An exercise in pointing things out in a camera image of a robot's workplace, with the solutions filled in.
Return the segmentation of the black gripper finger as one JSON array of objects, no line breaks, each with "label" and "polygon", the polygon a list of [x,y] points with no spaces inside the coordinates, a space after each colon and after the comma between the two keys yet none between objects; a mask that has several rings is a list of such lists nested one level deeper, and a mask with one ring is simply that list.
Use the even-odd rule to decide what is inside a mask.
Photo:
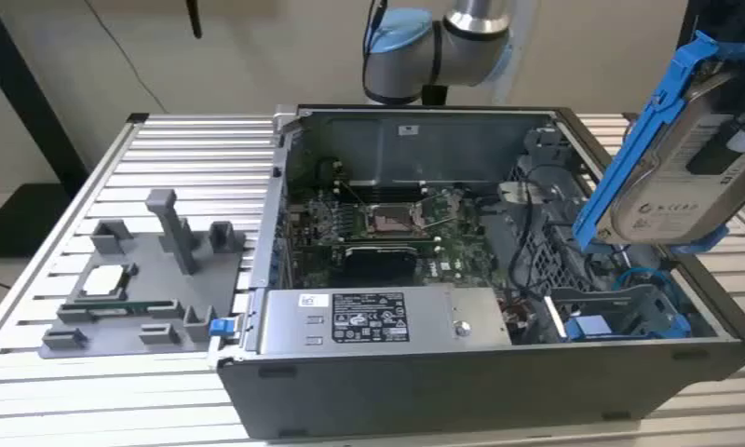
[{"label": "black gripper finger", "polygon": [[687,164],[694,175],[722,174],[745,154],[745,130],[736,121],[724,124]]}]

